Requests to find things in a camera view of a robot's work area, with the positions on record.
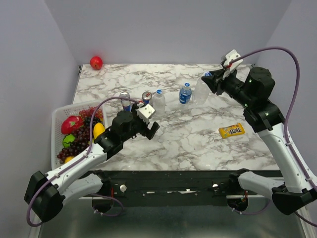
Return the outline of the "blue labelled plastic bottle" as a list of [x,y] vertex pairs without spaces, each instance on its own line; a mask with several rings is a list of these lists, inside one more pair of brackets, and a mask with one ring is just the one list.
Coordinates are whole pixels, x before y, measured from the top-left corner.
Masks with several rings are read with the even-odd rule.
[[179,107],[181,109],[186,109],[189,106],[191,96],[192,96],[191,87],[184,88],[184,85],[183,85],[179,91]]

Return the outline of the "clear unlabelled plastic bottle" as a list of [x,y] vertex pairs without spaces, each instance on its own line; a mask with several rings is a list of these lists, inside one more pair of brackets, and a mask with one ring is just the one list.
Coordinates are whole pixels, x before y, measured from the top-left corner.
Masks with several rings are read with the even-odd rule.
[[161,95],[156,94],[153,95],[153,108],[156,111],[156,116],[161,118],[165,113],[165,96],[162,93]]

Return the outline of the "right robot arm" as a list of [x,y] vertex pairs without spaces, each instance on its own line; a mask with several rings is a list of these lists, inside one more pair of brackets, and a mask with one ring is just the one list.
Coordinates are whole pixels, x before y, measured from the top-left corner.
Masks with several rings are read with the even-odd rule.
[[219,69],[205,73],[201,80],[216,95],[223,92],[243,106],[243,116],[253,131],[259,135],[269,148],[284,180],[274,180],[259,176],[248,169],[240,169],[231,174],[228,189],[233,194],[243,190],[253,191],[270,199],[276,208],[285,215],[290,215],[317,199],[317,192],[310,184],[316,182],[300,154],[286,135],[286,120],[279,107],[269,100],[275,86],[269,70],[262,67],[252,68],[245,81],[236,77],[233,71],[223,77],[225,71]]

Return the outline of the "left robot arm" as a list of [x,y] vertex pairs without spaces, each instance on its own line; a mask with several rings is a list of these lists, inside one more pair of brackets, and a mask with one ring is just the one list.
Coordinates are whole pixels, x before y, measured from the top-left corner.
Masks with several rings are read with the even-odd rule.
[[33,211],[42,223],[50,221],[72,200],[86,195],[104,196],[109,192],[110,184],[100,173],[86,172],[116,155],[125,141],[137,134],[151,140],[159,128],[154,122],[149,128],[155,109],[147,104],[134,104],[132,110],[120,111],[112,125],[78,156],[68,163],[43,174],[34,173],[28,183],[24,196],[28,204],[27,213]]

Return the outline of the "upside-down energy drink can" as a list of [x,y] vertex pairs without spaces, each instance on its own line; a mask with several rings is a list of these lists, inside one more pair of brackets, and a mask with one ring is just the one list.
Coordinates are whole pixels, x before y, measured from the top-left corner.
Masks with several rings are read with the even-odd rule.
[[123,110],[130,112],[131,111],[131,101],[129,101],[130,94],[126,91],[123,91],[120,93],[119,96],[121,98],[121,104],[122,104]]

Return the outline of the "upright energy drink can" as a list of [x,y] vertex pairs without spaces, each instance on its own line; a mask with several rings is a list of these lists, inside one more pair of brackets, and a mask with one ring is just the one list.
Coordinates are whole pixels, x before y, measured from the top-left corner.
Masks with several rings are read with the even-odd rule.
[[147,105],[147,104],[152,105],[152,98],[153,98],[153,95],[151,92],[149,91],[143,92],[142,101],[144,105]]

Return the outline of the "yellow mango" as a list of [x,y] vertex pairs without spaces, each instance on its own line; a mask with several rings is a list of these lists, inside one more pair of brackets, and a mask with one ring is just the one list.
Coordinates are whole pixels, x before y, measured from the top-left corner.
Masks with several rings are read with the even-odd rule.
[[93,136],[94,136],[94,139],[96,139],[99,135],[101,135],[102,133],[105,132],[105,127],[104,125],[99,122],[99,123],[96,123],[94,128],[93,128]]

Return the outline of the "yellow candy bag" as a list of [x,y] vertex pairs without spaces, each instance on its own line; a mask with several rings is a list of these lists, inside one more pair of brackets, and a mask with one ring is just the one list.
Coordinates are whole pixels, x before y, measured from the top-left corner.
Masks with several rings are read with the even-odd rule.
[[222,138],[229,138],[232,136],[242,135],[245,133],[245,130],[241,123],[237,123],[228,127],[221,127],[218,129],[218,132]]

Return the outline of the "red grape bunch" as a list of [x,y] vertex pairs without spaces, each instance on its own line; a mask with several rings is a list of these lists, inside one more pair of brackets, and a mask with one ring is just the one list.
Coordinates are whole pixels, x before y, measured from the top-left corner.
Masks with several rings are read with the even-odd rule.
[[[79,115],[81,116],[82,119],[90,118],[95,111],[96,107],[88,107],[87,109],[83,109],[79,112]],[[95,119],[100,119],[103,121],[104,115],[102,109],[98,109],[97,112],[95,113]]]

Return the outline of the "dark purple grape bunch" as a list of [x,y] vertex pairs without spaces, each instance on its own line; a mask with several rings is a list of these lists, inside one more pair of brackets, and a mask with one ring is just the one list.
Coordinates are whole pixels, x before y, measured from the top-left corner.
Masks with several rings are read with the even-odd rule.
[[71,145],[67,148],[62,148],[58,150],[57,158],[61,164],[65,163],[65,159],[69,156],[77,156],[82,153],[89,145],[90,145],[90,131],[89,127],[84,125],[72,132],[72,134],[76,137],[75,140],[71,143]]

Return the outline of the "red dragon fruit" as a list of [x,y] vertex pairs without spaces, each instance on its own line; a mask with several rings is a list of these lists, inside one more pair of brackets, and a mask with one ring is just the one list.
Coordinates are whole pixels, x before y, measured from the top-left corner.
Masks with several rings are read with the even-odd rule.
[[71,134],[74,130],[82,127],[84,120],[81,116],[69,116],[61,125],[62,134]]

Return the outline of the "green fruit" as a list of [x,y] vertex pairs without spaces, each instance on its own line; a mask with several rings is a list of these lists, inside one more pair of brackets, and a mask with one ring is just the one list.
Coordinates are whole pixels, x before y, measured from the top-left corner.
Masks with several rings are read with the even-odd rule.
[[71,145],[71,143],[75,140],[75,136],[73,134],[68,134],[64,137],[62,144],[64,148],[67,148]]

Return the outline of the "yellow lemon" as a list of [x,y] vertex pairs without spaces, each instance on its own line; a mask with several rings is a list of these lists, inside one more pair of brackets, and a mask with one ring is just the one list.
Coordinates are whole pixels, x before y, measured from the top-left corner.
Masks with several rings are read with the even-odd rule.
[[74,158],[74,156],[69,156],[65,159],[65,163],[68,163],[69,161],[71,161]]

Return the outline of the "red apple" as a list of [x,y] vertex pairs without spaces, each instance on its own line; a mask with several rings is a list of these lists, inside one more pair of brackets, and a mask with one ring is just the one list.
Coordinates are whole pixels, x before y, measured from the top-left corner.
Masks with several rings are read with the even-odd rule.
[[94,70],[100,70],[103,66],[103,60],[99,56],[94,56],[90,59],[90,66]]

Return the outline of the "black mounting rail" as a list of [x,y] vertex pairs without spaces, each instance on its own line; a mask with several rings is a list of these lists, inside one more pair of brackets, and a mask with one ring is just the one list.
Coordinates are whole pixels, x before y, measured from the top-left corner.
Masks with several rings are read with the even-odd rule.
[[124,207],[226,206],[246,203],[247,193],[231,184],[230,171],[89,171],[103,182],[97,192]]

